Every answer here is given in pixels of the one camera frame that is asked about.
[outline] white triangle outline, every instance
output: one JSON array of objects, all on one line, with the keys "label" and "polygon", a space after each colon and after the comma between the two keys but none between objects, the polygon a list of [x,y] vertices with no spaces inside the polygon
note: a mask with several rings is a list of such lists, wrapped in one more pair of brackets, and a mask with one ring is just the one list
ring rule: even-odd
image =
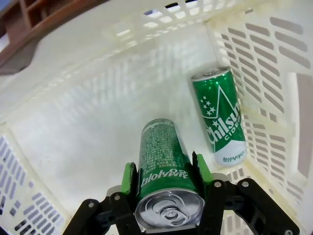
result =
[{"label": "white triangle outline", "polygon": [[230,103],[228,97],[226,96],[225,92],[223,91],[223,89],[221,88],[221,86],[219,85],[219,91],[218,91],[218,94],[217,94],[217,107],[216,107],[216,116],[215,117],[208,117],[208,116],[205,116],[205,115],[202,115],[202,117],[204,118],[207,118],[207,119],[215,119],[219,116],[219,106],[220,106],[220,93],[223,93],[224,97],[226,98],[227,102],[229,103],[229,105],[231,106],[232,110],[234,111],[235,108],[232,106],[232,104]]}]

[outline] metal screw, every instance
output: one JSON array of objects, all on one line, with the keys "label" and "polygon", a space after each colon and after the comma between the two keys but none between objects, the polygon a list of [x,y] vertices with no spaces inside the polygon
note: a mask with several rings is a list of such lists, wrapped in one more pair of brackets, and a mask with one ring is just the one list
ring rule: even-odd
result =
[{"label": "metal screw", "polygon": [[290,229],[288,229],[285,231],[285,235],[293,235],[293,232]]},{"label": "metal screw", "polygon": [[215,183],[214,183],[214,186],[217,187],[217,188],[219,188],[220,186],[222,186],[222,184],[221,184],[220,182],[215,182]]},{"label": "metal screw", "polygon": [[248,187],[248,186],[249,186],[249,183],[248,183],[247,181],[243,181],[242,185],[243,185],[244,187]]}]

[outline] basket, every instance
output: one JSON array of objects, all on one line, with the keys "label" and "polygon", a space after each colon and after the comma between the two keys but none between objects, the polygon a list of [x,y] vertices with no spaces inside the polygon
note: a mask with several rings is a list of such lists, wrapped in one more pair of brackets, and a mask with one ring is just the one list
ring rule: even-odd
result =
[{"label": "basket", "polygon": [[[1,78],[0,225],[61,234],[82,201],[120,184],[161,117],[212,172],[253,178],[310,234],[312,12],[310,0],[111,0],[50,33]],[[214,163],[190,86],[216,62],[234,74],[248,146],[231,168]],[[225,211],[221,234],[252,233]]]}]

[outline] silver can lid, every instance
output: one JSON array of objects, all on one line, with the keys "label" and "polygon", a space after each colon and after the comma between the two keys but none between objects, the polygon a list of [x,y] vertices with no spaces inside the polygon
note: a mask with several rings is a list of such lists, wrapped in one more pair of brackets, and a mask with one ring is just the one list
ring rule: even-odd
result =
[{"label": "silver can lid", "polygon": [[226,74],[230,71],[230,67],[216,67],[202,70],[191,77],[193,82],[204,81]]},{"label": "silver can lid", "polygon": [[182,188],[151,193],[137,205],[135,217],[142,227],[174,228],[200,222],[204,200],[195,192]]}]

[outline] green can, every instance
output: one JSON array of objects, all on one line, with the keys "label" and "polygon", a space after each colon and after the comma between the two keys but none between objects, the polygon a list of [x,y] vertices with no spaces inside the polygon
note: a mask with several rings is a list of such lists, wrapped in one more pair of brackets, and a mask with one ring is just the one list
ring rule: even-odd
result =
[{"label": "green can", "polygon": [[155,119],[143,128],[138,176],[135,217],[143,228],[199,223],[204,200],[171,120]]},{"label": "green can", "polygon": [[247,154],[236,88],[229,67],[206,69],[192,78],[215,161],[241,163]]}]

